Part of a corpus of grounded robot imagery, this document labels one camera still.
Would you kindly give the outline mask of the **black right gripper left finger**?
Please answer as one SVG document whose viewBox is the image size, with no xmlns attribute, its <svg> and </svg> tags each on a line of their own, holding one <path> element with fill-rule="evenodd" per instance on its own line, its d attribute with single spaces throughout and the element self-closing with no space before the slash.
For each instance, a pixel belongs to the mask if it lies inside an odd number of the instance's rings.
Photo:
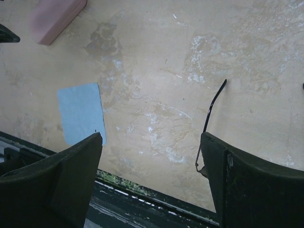
<svg viewBox="0 0 304 228">
<path fill-rule="evenodd" d="M 103 139 L 94 133 L 41 158 L 6 147 L 0 164 L 0 225 L 3 228 L 82 228 Z"/>
</svg>

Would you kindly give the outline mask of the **pink glasses case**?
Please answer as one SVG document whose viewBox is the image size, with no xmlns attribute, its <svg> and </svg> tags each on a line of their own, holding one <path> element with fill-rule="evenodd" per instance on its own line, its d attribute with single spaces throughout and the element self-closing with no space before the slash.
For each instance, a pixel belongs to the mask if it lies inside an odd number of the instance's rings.
<svg viewBox="0 0 304 228">
<path fill-rule="evenodd" d="M 34 41 L 50 45 L 86 4 L 87 0 L 39 0 L 29 17 Z"/>
</svg>

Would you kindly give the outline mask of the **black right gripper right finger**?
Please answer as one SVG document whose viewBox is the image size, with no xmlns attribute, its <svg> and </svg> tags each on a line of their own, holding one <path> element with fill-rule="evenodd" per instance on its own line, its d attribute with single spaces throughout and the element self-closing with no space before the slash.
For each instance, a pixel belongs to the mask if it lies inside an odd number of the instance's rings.
<svg viewBox="0 0 304 228">
<path fill-rule="evenodd" d="M 302 228 L 304 173 L 201 135 L 201 151 L 222 228 Z"/>
</svg>

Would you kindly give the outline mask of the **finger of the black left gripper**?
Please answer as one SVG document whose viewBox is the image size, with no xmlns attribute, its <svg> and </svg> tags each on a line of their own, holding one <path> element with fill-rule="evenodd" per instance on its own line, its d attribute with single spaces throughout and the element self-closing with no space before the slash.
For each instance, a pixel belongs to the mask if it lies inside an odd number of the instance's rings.
<svg viewBox="0 0 304 228">
<path fill-rule="evenodd" d="M 19 43 L 20 37 L 0 24 L 0 43 Z"/>
</svg>

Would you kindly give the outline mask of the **blue cleaning cloth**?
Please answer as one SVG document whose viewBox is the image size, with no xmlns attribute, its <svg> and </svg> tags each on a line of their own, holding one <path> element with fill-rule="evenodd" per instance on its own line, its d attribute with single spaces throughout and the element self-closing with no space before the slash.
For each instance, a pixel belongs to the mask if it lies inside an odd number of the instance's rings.
<svg viewBox="0 0 304 228">
<path fill-rule="evenodd" d="M 65 142 L 74 145 L 86 137 L 100 133 L 106 144 L 106 131 L 99 86 L 83 84 L 57 92 Z"/>
</svg>

